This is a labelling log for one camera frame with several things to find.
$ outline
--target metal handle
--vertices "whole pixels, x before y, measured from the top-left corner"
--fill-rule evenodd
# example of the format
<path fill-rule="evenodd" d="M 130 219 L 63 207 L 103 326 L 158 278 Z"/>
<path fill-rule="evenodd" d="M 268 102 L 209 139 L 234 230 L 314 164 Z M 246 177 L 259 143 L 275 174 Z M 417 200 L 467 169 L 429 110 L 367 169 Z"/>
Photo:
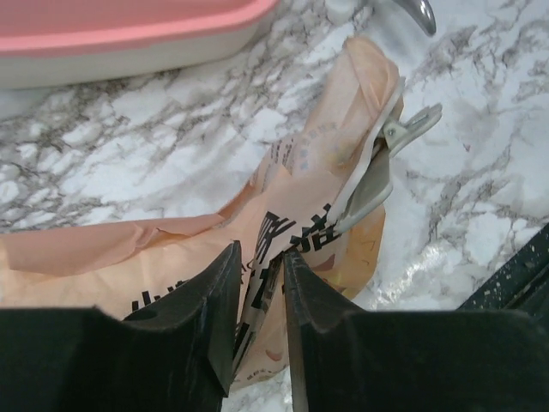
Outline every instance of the metal handle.
<path fill-rule="evenodd" d="M 429 37 L 437 32 L 437 22 L 428 0 L 394 0 L 405 9 Z"/>

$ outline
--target white marble table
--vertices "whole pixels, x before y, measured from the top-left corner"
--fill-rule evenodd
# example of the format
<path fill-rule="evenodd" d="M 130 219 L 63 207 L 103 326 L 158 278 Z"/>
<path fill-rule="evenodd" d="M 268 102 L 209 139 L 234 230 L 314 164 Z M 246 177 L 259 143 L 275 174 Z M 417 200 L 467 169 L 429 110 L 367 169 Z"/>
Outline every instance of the white marble table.
<path fill-rule="evenodd" d="M 427 39 L 392 2 L 330 25 L 287 1 L 234 58 L 116 82 L 0 91 L 0 232 L 214 211 L 269 142 L 298 130 L 343 40 L 371 36 L 408 78 L 404 117 L 442 102 L 393 163 L 369 309 L 459 306 L 549 219 L 549 3 L 431 1 Z M 288 372 L 226 412 L 291 410 Z"/>

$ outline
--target black object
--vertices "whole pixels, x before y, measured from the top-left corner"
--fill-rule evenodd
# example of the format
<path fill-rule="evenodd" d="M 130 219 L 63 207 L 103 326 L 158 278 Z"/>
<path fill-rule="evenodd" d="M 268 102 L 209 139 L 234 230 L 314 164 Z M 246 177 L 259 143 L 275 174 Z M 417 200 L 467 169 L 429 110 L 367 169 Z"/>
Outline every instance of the black object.
<path fill-rule="evenodd" d="M 210 412 L 232 382 L 238 242 L 123 322 L 89 309 L 0 311 L 2 412 Z"/>
<path fill-rule="evenodd" d="M 549 337 L 517 311 L 366 312 L 284 258 L 294 412 L 549 410 Z"/>
<path fill-rule="evenodd" d="M 549 225 L 490 277 L 460 309 L 516 309 L 549 331 Z"/>

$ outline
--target clip jaw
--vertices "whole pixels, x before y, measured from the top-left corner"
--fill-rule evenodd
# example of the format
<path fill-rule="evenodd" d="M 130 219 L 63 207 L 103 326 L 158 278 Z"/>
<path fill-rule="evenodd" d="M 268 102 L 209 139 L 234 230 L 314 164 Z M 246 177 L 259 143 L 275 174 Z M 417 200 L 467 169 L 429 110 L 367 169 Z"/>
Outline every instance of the clip jaw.
<path fill-rule="evenodd" d="M 366 139 L 367 144 L 373 132 L 376 133 L 372 151 L 363 151 L 357 167 L 328 212 L 328 222 L 335 224 L 337 233 L 344 233 L 355 226 L 389 197 L 393 190 L 389 159 L 424 135 L 442 117 L 442 105 L 436 104 L 422 109 L 404 124 L 391 118 L 389 114 L 401 96 L 403 83 L 402 77 L 400 87 Z"/>

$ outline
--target crumpled bag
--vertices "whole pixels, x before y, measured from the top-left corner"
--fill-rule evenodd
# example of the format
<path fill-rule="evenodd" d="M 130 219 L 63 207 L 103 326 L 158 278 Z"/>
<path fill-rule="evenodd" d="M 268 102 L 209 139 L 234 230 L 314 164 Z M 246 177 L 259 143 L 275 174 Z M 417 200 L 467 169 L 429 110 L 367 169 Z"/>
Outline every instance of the crumpled bag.
<path fill-rule="evenodd" d="M 93 306 L 124 318 L 204 270 L 235 239 L 242 286 L 232 389 L 288 363 L 282 270 L 269 263 L 297 246 L 326 282 L 352 298 L 376 266 L 383 205 L 347 233 L 326 220 L 395 91 L 398 69 L 371 41 L 350 38 L 303 133 L 266 154 L 217 214 L 129 221 L 0 236 L 0 307 Z M 399 117 L 402 100 L 393 111 Z"/>

